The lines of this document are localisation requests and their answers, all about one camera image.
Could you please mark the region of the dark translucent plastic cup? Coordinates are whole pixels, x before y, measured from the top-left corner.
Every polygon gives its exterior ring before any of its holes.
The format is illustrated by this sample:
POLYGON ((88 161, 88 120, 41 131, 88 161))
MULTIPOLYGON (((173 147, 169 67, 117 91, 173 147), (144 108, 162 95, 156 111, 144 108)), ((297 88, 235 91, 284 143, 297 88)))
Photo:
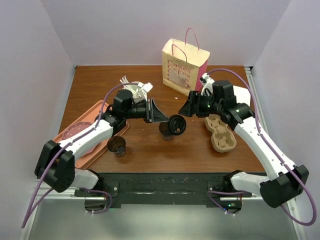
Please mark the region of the dark translucent plastic cup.
POLYGON ((106 146, 116 157, 122 157, 126 153, 126 140, 122 136, 111 137, 106 146))

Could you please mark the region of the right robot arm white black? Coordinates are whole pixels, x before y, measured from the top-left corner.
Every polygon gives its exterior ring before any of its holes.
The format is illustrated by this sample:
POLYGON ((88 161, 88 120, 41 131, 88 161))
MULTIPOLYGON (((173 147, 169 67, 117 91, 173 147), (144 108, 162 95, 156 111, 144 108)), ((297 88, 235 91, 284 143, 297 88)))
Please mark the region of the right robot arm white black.
POLYGON ((228 80, 214 82, 209 95, 191 90, 179 114, 199 118, 218 115, 245 141, 263 166, 266 177, 242 171, 235 171, 227 177, 222 185, 227 196, 233 197, 239 191, 259 194, 268 206, 277 208, 303 192, 308 169, 304 165, 297 166, 277 147, 250 106, 238 102, 228 80))

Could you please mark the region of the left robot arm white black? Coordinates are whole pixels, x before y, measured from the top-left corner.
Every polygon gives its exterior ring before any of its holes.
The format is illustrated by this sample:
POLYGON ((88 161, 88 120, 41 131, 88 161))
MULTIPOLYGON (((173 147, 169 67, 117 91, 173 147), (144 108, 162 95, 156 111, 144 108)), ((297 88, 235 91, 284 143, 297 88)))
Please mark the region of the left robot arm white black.
POLYGON ((131 91, 120 90, 112 105, 103 109, 89 127, 67 140, 59 143, 50 140, 44 144, 34 170, 38 182, 45 182, 58 193, 74 187, 99 196, 104 190, 99 176, 91 170, 77 169, 75 163, 99 143, 114 139, 128 119, 143 119, 146 123, 170 120, 158 109, 153 98, 135 103, 131 91))

